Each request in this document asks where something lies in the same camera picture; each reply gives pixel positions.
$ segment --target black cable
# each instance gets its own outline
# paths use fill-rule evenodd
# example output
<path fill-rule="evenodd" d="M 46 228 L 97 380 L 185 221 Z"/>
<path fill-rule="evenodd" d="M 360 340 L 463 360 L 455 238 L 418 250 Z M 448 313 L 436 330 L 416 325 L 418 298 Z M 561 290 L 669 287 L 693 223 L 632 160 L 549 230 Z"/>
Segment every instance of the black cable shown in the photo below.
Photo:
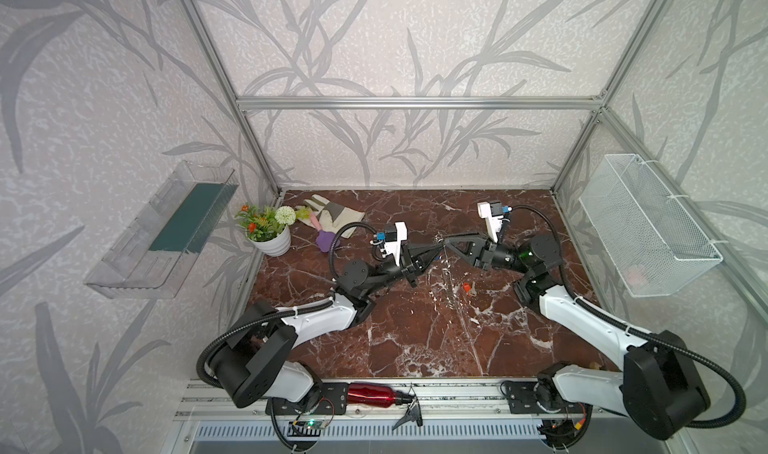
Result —
<path fill-rule="evenodd" d="M 270 411 L 270 420 L 272 421 L 272 429 L 275 430 L 275 435 L 277 436 L 277 439 L 280 440 L 280 443 L 283 444 L 287 449 L 290 449 L 291 452 L 307 452 L 308 450 L 312 449 L 315 444 L 317 444 L 317 441 L 312 442 L 311 446 L 308 446 L 306 448 L 302 448 L 300 444 L 306 444 L 310 441 L 302 441 L 302 442 L 294 442 L 293 445 L 290 444 L 288 439 L 283 435 L 283 431 L 280 430 L 280 427 L 277 425 L 277 417 L 275 416 L 275 405 L 272 401 L 272 398 L 269 398 L 266 400 L 266 409 Z"/>
<path fill-rule="evenodd" d="M 504 241 L 504 233 L 507 232 L 507 226 L 509 226 L 511 219 L 512 211 L 510 210 L 504 214 L 504 217 L 502 218 L 502 227 L 498 230 L 498 234 L 496 234 L 496 244 L 501 244 Z"/>
<path fill-rule="evenodd" d="M 548 443 L 547 446 L 551 447 L 552 449 L 556 449 L 559 451 L 567 450 L 568 448 L 572 447 L 576 442 L 579 442 L 582 437 L 584 437 L 584 434 L 587 433 L 587 429 L 589 429 L 589 423 L 592 420 L 592 405 L 590 404 L 584 404 L 584 424 L 581 425 L 581 428 L 576 431 L 576 435 L 573 436 L 573 439 L 569 442 L 562 442 L 561 444 L 557 443 Z M 552 434 L 544 433 L 546 436 L 553 436 Z"/>
<path fill-rule="evenodd" d="M 363 228 L 368 229 L 371 231 L 372 234 L 376 234 L 376 229 L 373 228 L 368 223 L 365 222 L 350 222 L 349 224 L 344 224 L 341 229 L 339 229 L 339 232 L 336 233 L 335 236 L 333 236 L 333 241 L 331 241 L 331 247 L 328 249 L 328 267 L 331 269 L 331 277 L 333 279 L 339 279 L 339 274 L 336 272 L 336 267 L 333 265 L 334 258 L 336 256 L 336 247 L 339 245 L 339 239 L 341 239 L 341 235 L 347 232 L 348 229 L 352 228 Z"/>
<path fill-rule="evenodd" d="M 600 409 L 602 409 L 603 411 L 606 411 L 606 412 L 610 412 L 614 416 L 628 417 L 626 414 L 622 414 L 621 412 L 612 411 L 612 410 L 606 409 L 604 407 L 601 407 Z"/>
<path fill-rule="evenodd" d="M 379 262 L 384 262 L 384 257 L 380 255 L 380 249 L 378 244 L 374 244 L 371 246 L 371 256 L 373 256 L 374 260 L 378 260 Z"/>
<path fill-rule="evenodd" d="M 530 210 L 531 212 L 536 213 L 539 217 L 544 219 L 544 222 L 547 223 L 547 227 L 552 232 L 552 236 L 554 237 L 555 242 L 557 242 L 558 244 L 558 251 L 560 252 L 560 255 L 562 257 L 562 246 L 560 244 L 560 236 L 556 231 L 556 229 L 554 228 L 554 226 L 552 225 L 552 222 L 550 221 L 550 219 L 547 218 L 547 216 L 544 215 L 543 212 L 531 206 L 521 204 L 518 206 L 514 206 L 513 208 L 510 208 L 510 212 L 512 212 L 515 209 Z M 727 426 L 737 421 L 744 414 L 744 411 L 746 411 L 746 394 L 744 393 L 744 388 L 741 386 L 741 384 L 739 384 L 739 381 L 736 380 L 736 378 L 733 377 L 730 372 L 725 370 L 723 367 L 720 367 L 716 363 L 712 362 L 711 360 L 705 358 L 701 354 L 697 354 L 691 350 L 686 349 L 685 347 L 680 347 L 675 344 L 668 343 L 666 340 L 661 339 L 656 334 L 648 334 L 641 330 L 637 330 L 634 327 L 630 327 L 629 325 L 627 325 L 626 323 L 618 319 L 615 319 L 611 316 L 608 316 L 600 312 L 600 310 L 595 309 L 589 302 L 584 300 L 582 297 L 577 296 L 576 293 L 573 292 L 573 290 L 571 289 L 571 286 L 568 284 L 568 280 L 566 279 L 565 268 L 562 264 L 560 264 L 560 266 L 558 267 L 558 271 L 560 272 L 560 278 L 563 282 L 563 287 L 565 287 L 565 290 L 568 292 L 568 295 L 571 296 L 571 298 L 573 298 L 576 304 L 586 309 L 586 311 L 589 312 L 590 314 L 596 316 L 600 320 L 603 320 L 622 331 L 627 332 L 628 334 L 631 334 L 632 336 L 639 337 L 642 340 L 646 340 L 658 346 L 662 346 L 669 350 L 673 350 L 679 354 L 682 354 L 683 356 L 686 356 L 687 358 L 694 360 L 695 362 L 701 364 L 702 366 L 705 366 L 707 369 L 712 370 L 718 376 L 722 377 L 725 380 L 725 382 L 728 383 L 728 386 L 730 386 L 730 388 L 734 392 L 734 406 L 730 409 L 730 411 L 728 411 L 727 413 L 715 419 L 703 420 L 703 421 L 691 421 L 688 423 L 686 427 L 690 427 L 694 429 L 715 429 L 717 427 Z"/>
<path fill-rule="evenodd" d="M 332 305 L 333 305 L 333 299 L 328 299 L 327 302 L 324 302 L 322 304 L 318 304 L 315 306 L 299 307 L 295 311 L 293 309 L 280 310 L 275 313 L 262 316 L 259 319 L 249 322 L 248 324 L 243 324 L 242 326 L 239 326 L 239 327 L 233 327 L 232 329 L 228 330 L 224 334 L 218 336 L 212 343 L 208 344 L 208 346 L 205 349 L 203 349 L 203 352 L 200 353 L 200 355 L 197 357 L 197 364 L 195 365 L 197 376 L 200 378 L 201 381 L 205 382 L 206 384 L 213 387 L 221 388 L 222 387 L 221 382 L 219 382 L 218 379 L 216 379 L 215 377 L 208 374 L 208 372 L 206 372 L 205 364 L 208 362 L 208 357 L 211 355 L 211 353 L 213 353 L 216 350 L 216 348 L 221 344 L 223 344 L 227 339 L 234 336 L 235 334 L 239 334 L 243 331 L 249 330 L 252 327 L 257 326 L 259 324 L 264 324 L 272 320 L 282 319 L 283 317 L 291 317 L 295 315 L 314 313 L 319 310 L 327 309 Z"/>

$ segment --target marble surface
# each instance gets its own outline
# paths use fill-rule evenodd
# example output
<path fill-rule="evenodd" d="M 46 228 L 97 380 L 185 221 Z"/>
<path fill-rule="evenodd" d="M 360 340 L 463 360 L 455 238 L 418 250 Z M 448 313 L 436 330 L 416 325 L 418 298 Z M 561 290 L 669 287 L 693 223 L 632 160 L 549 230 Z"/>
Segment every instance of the marble surface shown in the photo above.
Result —
<path fill-rule="evenodd" d="M 314 194 L 289 191 L 284 205 L 296 206 Z M 568 278 L 574 290 L 594 301 L 594 292 L 576 255 L 554 200 L 546 190 L 340 190 L 319 194 L 364 210 L 364 221 L 383 228 L 403 220 L 412 243 L 432 243 L 449 234 L 484 231 L 477 216 L 481 200 L 529 204 L 549 216 L 564 240 Z M 519 242 L 546 231 L 541 219 L 516 211 L 505 242 Z M 303 304 L 328 294 L 332 286 L 327 256 L 315 246 L 316 231 L 301 223 L 291 228 L 293 244 L 281 257 L 266 257 L 251 302 Z M 352 258 L 372 262 L 369 236 L 358 230 L 338 249 L 337 268 Z M 511 271 L 483 271 L 453 253 L 418 279 L 379 294 L 376 308 L 361 325 L 327 334 L 293 350 L 292 360 L 307 363 L 321 377 L 533 376 L 557 361 L 589 366 L 609 364 L 595 348 L 530 309 L 520 306 Z M 477 295 L 462 284 L 475 283 Z"/>

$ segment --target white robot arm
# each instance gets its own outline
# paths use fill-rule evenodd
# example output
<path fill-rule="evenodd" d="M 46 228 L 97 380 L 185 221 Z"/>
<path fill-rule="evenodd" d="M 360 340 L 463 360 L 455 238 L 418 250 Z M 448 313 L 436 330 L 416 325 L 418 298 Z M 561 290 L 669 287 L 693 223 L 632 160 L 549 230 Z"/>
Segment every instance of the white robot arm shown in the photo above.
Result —
<path fill-rule="evenodd" d="M 383 261 L 371 266 L 364 260 L 351 260 L 337 273 L 331 261 L 332 244 L 329 264 L 336 286 L 330 296 L 294 307 L 272 307 L 264 300 L 249 306 L 230 331 L 200 354 L 197 375 L 201 380 L 223 387 L 237 407 L 248 406 L 261 397 L 275 397 L 292 402 L 302 412 L 319 401 L 322 383 L 307 366 L 287 360 L 291 350 L 315 337 L 357 326 L 376 306 L 372 298 L 375 292 L 400 279 L 415 287 L 416 278 L 444 250 L 442 243 L 408 245 L 403 222 L 383 232 L 365 223 L 353 224 L 339 233 L 350 227 L 371 231 L 376 241 L 384 241 L 376 244 L 381 246 Z M 251 344 L 253 338 L 263 342 L 257 349 Z"/>
<path fill-rule="evenodd" d="M 530 210 L 542 217 L 552 233 L 536 235 L 519 246 L 505 245 L 503 221 L 498 215 L 503 213 L 504 221 L 509 221 L 510 213 L 516 209 Z M 510 208 L 498 201 L 478 204 L 478 212 L 485 219 L 488 236 L 449 236 L 445 239 L 446 247 L 475 267 L 522 273 L 522 279 L 514 283 L 514 292 L 523 306 L 566 326 L 605 354 L 621 371 L 555 364 L 538 376 L 547 402 L 581 402 L 609 409 L 629 416 L 659 440 L 668 439 L 684 426 L 724 426 L 744 413 L 746 398 L 739 383 L 717 364 L 688 351 L 675 334 L 652 334 L 631 326 L 557 282 L 551 276 L 554 268 L 560 270 L 565 282 L 560 240 L 552 222 L 542 212 L 525 205 Z M 710 407 L 694 360 L 720 374 L 736 395 L 734 408 L 717 420 L 694 421 Z"/>

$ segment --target gardening glove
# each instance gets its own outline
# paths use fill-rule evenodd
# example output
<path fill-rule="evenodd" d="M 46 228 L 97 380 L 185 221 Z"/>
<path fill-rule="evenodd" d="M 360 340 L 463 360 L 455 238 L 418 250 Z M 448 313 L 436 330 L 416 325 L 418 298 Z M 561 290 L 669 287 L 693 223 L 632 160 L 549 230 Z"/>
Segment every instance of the gardening glove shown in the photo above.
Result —
<path fill-rule="evenodd" d="M 310 206 L 310 208 L 315 211 L 315 215 L 320 221 L 322 229 L 327 232 L 338 233 L 339 229 L 345 224 L 358 222 L 366 215 L 364 212 L 345 208 L 340 204 L 331 202 L 318 194 L 314 194 L 311 199 L 304 200 L 304 204 Z M 347 232 L 342 234 L 342 238 L 349 239 L 354 233 L 354 228 L 348 229 Z"/>

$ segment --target wall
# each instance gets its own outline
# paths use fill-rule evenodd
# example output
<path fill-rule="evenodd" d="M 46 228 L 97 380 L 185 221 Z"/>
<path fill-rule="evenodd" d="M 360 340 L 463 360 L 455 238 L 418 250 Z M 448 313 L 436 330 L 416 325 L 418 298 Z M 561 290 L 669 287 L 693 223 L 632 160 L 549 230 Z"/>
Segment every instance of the wall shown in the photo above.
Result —
<path fill-rule="evenodd" d="M 173 0 L 0 6 L 0 451 L 158 452 L 271 197 Z M 178 295 L 83 286 L 182 159 L 241 186 Z"/>
<path fill-rule="evenodd" d="M 239 96 L 589 96 L 649 0 L 197 1 Z M 585 118 L 250 113 L 289 186 L 548 185 Z"/>
<path fill-rule="evenodd" d="M 614 112 L 699 205 L 727 240 L 766 278 L 766 132 L 768 0 L 674 0 L 612 102 Z M 654 331 L 669 329 L 729 369 L 748 399 L 727 428 L 688 430 L 702 453 L 763 452 L 768 443 L 768 331 L 734 290 L 722 267 L 673 296 L 633 298 L 581 209 L 578 198 L 605 154 L 624 152 L 599 127 L 558 201 L 606 304 Z M 713 407 L 733 395 L 700 370 Z"/>

